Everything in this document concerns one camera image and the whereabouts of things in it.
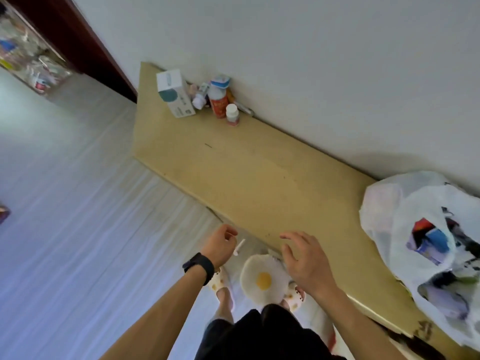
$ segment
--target fried egg plush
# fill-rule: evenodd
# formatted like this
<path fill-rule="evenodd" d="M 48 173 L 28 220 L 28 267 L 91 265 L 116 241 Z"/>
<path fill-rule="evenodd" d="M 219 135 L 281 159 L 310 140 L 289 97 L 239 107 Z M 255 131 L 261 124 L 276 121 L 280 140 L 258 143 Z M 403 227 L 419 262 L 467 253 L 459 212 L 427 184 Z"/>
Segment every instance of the fried egg plush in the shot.
<path fill-rule="evenodd" d="M 280 303 L 290 281 L 282 262 L 269 254 L 250 256 L 240 274 L 245 296 L 261 306 Z"/>

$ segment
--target wooden board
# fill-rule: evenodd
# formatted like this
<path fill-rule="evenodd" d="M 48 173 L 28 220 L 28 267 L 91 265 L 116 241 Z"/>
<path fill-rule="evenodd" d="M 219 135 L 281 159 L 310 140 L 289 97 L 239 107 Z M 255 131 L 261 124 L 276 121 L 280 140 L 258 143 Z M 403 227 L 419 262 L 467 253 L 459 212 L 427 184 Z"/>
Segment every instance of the wooden board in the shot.
<path fill-rule="evenodd" d="M 422 330 L 429 320 L 360 227 L 363 193 L 374 179 L 244 114 L 237 127 L 209 109 L 175 118 L 157 92 L 158 72 L 142 63 L 133 139 L 139 161 L 274 249 L 284 230 L 315 235 L 363 313 L 417 334 L 448 359 L 478 358 L 435 325 Z"/>

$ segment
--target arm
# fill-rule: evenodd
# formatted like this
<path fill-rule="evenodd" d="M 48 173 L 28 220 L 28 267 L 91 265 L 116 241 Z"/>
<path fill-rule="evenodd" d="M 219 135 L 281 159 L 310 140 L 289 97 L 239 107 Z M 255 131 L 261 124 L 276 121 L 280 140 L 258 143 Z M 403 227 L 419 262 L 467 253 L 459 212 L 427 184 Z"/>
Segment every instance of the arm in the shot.
<path fill-rule="evenodd" d="M 332 319 L 356 360 L 405 360 L 387 336 L 339 289 L 327 256 L 314 236 L 285 232 L 280 237 L 293 241 L 301 254 L 297 260 L 289 245 L 282 246 L 288 273 Z"/>
<path fill-rule="evenodd" d="M 215 269 L 224 265 L 233 254 L 236 235 L 233 227 L 221 225 L 201 249 L 201 254 L 210 259 Z M 101 360 L 166 360 L 206 278 L 202 266 L 191 267 L 105 352 Z"/>

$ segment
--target left hand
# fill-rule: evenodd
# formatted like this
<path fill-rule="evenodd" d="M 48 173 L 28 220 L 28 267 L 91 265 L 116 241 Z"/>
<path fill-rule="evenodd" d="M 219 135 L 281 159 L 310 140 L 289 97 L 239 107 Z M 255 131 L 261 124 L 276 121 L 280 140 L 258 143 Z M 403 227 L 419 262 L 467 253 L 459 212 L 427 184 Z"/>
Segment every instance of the left hand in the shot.
<path fill-rule="evenodd" d="M 237 246 L 238 234 L 234 227 L 225 223 L 207 239 L 200 253 L 210 259 L 215 269 L 219 269 L 232 256 Z"/>

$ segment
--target black shorts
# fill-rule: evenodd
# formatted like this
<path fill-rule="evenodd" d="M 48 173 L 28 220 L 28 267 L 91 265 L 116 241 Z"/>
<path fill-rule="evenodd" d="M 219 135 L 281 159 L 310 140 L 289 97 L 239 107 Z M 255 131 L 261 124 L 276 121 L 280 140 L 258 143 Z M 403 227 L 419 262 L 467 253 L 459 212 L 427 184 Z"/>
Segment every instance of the black shorts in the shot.
<path fill-rule="evenodd" d="M 214 319 L 207 325 L 195 360 L 343 359 L 332 356 L 319 335 L 304 329 L 277 305 L 252 309 L 237 323 Z"/>

